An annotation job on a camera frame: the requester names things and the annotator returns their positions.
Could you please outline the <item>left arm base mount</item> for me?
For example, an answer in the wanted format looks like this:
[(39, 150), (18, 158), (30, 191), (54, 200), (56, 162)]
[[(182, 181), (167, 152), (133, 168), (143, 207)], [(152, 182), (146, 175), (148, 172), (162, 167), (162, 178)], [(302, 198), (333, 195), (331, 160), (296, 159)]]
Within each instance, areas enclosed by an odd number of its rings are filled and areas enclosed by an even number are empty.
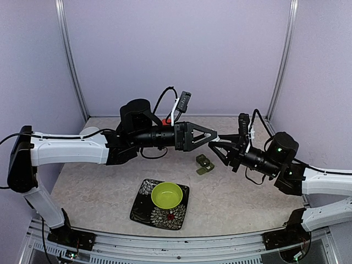
[(79, 250), (92, 251), (96, 234), (72, 228), (56, 228), (49, 231), (48, 241), (59, 245), (76, 248)]

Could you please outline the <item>green pill organizer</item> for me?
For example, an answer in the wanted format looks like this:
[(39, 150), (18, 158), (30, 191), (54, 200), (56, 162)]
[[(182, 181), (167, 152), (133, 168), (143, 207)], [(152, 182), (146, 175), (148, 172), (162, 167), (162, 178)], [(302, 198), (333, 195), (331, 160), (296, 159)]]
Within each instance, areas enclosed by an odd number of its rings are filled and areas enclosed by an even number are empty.
[(200, 166), (200, 168), (196, 170), (198, 175), (208, 173), (215, 168), (215, 165), (204, 154), (198, 155), (196, 162)]

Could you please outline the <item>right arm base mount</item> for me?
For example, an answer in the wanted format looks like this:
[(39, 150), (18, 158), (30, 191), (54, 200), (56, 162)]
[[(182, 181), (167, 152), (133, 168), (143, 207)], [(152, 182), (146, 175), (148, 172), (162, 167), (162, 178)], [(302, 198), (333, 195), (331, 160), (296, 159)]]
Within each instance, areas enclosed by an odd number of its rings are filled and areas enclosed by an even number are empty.
[(273, 250), (308, 241), (311, 233), (301, 225), (288, 225), (284, 229), (265, 232), (262, 237), (266, 250)]

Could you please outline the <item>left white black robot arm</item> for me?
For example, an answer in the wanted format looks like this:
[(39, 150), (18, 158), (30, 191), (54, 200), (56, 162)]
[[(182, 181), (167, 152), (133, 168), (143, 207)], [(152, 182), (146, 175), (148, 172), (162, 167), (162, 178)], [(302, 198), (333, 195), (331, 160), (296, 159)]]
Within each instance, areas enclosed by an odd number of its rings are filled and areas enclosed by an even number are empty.
[(124, 164), (137, 157), (141, 148), (173, 147), (190, 152), (218, 138), (217, 132), (191, 122), (164, 125), (151, 111), (150, 102), (136, 99), (120, 109), (116, 129), (88, 127), (78, 135), (34, 132), (30, 125), (13, 135), (7, 184), (21, 193), (44, 219), (57, 238), (70, 245), (77, 239), (67, 214), (51, 199), (36, 176), (39, 166), (55, 163)]

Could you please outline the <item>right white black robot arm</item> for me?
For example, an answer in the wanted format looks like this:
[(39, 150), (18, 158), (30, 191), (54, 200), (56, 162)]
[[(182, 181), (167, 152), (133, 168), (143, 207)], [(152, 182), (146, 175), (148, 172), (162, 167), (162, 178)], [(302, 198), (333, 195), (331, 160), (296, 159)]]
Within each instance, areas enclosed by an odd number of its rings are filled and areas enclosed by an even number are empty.
[(294, 210), (281, 232), (286, 244), (293, 244), (303, 232), (311, 232), (351, 220), (351, 171), (327, 170), (296, 161), (299, 144), (286, 132), (278, 132), (262, 151), (250, 146), (245, 135), (221, 135), (210, 141), (210, 149), (236, 172), (240, 165), (275, 180), (275, 187), (286, 195), (330, 194), (344, 200), (321, 207)]

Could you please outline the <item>small white pill bottle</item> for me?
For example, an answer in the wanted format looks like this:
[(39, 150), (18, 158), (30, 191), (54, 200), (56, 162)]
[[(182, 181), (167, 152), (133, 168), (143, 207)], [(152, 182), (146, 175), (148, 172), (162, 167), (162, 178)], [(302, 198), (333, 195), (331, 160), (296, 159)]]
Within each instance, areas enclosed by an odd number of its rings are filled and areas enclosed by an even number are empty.
[(219, 137), (216, 137), (215, 139), (213, 139), (213, 140), (211, 140), (210, 142), (209, 142), (209, 144), (216, 144), (216, 143), (218, 143), (218, 142), (221, 142), (221, 139), (219, 138)]

